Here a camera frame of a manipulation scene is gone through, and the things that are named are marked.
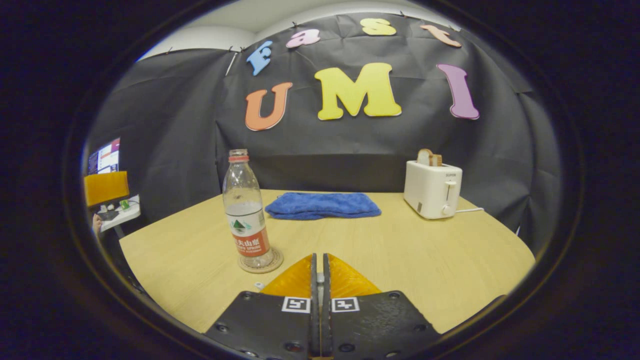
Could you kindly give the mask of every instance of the coaster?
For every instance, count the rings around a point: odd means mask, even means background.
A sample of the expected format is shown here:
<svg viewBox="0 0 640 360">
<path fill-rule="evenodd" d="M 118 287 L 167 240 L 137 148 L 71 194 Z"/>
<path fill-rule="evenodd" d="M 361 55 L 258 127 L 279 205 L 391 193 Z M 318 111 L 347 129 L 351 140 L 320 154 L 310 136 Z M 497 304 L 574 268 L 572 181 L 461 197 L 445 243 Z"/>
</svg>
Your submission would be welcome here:
<svg viewBox="0 0 640 360">
<path fill-rule="evenodd" d="M 273 260 L 269 265 L 265 266 L 264 268 L 254 268 L 254 267 L 248 266 L 243 262 L 242 256 L 238 257 L 238 265 L 242 268 L 242 270 L 246 272 L 251 272 L 254 274 L 265 274 L 267 272 L 272 272 L 273 270 L 276 270 L 277 268 L 279 268 L 280 265 L 282 265 L 282 261 L 284 261 L 284 257 L 274 247 L 272 247 L 271 250 L 273 251 Z"/>
</svg>

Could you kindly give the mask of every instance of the table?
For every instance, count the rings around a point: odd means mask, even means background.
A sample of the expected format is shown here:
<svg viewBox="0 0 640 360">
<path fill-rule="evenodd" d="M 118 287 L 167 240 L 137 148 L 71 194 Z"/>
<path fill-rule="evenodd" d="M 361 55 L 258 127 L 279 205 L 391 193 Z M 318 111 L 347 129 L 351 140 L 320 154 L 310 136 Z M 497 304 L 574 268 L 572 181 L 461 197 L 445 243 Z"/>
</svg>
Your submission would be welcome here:
<svg viewBox="0 0 640 360">
<path fill-rule="evenodd" d="M 266 206 L 283 190 L 263 190 Z M 284 263 L 267 274 L 237 264 L 222 196 L 182 210 L 120 240 L 134 274 L 169 314 L 205 332 L 240 291 L 258 291 L 313 252 L 329 252 L 381 291 L 400 290 L 443 333 L 499 295 L 534 264 L 527 246 L 484 211 L 426 220 L 402 193 L 368 193 L 382 215 L 369 218 L 277 220 L 265 213 L 269 241 Z M 458 209 L 476 208 L 460 199 Z M 322 261 L 318 261 L 318 271 Z"/>
<path fill-rule="evenodd" d="M 118 211 L 118 215 L 115 218 L 102 222 L 100 232 L 103 233 L 113 227 L 118 237 L 122 239 L 125 235 L 120 224 L 140 216 L 140 195 L 129 198 L 129 210 L 123 211 L 122 207 L 119 206 L 116 211 Z"/>
</svg>

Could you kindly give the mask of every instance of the black fabric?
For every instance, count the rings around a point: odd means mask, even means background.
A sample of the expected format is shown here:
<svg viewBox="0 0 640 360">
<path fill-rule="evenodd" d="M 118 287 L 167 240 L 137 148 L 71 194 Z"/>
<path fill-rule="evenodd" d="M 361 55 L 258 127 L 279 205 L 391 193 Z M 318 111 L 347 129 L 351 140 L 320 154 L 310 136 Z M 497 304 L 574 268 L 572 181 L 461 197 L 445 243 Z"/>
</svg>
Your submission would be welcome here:
<svg viewBox="0 0 640 360">
<path fill-rule="evenodd" d="M 397 33 L 365 34 L 360 20 L 371 17 L 387 19 Z M 126 165 L 150 220 L 219 193 L 230 149 L 249 150 L 262 188 L 401 192 L 406 161 L 426 147 L 463 169 L 462 197 L 512 231 L 520 226 L 520 237 L 537 253 L 554 231 L 562 199 L 561 154 L 551 119 L 529 82 L 496 50 L 450 29 L 462 48 L 445 45 L 420 28 L 424 24 L 432 23 L 382 13 L 313 20 L 237 54 L 226 76 L 232 53 L 224 51 L 181 51 L 142 60 L 100 114 L 109 136 L 99 133 L 106 142 L 118 132 L 147 132 L 145 143 L 137 145 L 144 152 L 136 155 L 135 166 L 141 168 Z M 293 34 L 312 28 L 320 30 L 319 42 L 286 48 Z M 273 41 L 271 62 L 253 76 L 247 57 L 266 40 Z M 390 83 L 402 114 L 369 117 L 360 109 L 355 117 L 345 111 L 339 120 L 319 120 L 322 93 L 315 73 L 338 67 L 355 81 L 362 67 L 374 62 L 392 66 Z M 436 68 L 439 63 L 467 72 L 479 119 L 451 115 L 451 91 Z M 268 115 L 271 88 L 286 81 L 293 86 L 282 121 L 265 131 L 249 130 L 246 96 L 266 89 L 260 113 Z M 129 156 L 127 146 L 123 137 L 123 158 Z M 124 161 L 122 168 L 127 170 Z M 155 199 L 168 194 L 171 201 Z"/>
</svg>

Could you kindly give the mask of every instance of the screen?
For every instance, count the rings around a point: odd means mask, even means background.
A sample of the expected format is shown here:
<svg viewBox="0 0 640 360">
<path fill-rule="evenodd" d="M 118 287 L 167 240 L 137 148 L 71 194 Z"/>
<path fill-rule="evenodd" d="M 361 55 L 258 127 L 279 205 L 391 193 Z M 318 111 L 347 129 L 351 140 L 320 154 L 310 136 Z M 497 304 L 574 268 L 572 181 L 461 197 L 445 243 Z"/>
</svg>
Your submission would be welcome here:
<svg viewBox="0 0 640 360">
<path fill-rule="evenodd" d="M 113 140 L 89 156 L 89 175 L 118 171 L 120 138 Z"/>
</svg>

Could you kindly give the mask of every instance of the bottle label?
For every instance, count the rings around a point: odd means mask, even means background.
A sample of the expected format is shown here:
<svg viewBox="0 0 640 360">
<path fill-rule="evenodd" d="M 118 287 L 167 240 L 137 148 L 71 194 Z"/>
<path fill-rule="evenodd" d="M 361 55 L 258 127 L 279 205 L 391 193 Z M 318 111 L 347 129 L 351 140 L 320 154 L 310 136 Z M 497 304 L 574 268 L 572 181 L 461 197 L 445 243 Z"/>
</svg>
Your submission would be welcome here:
<svg viewBox="0 0 640 360">
<path fill-rule="evenodd" d="M 269 250 L 269 238 L 264 225 L 262 208 L 247 215 L 227 214 L 227 219 L 240 255 L 260 256 Z"/>
</svg>

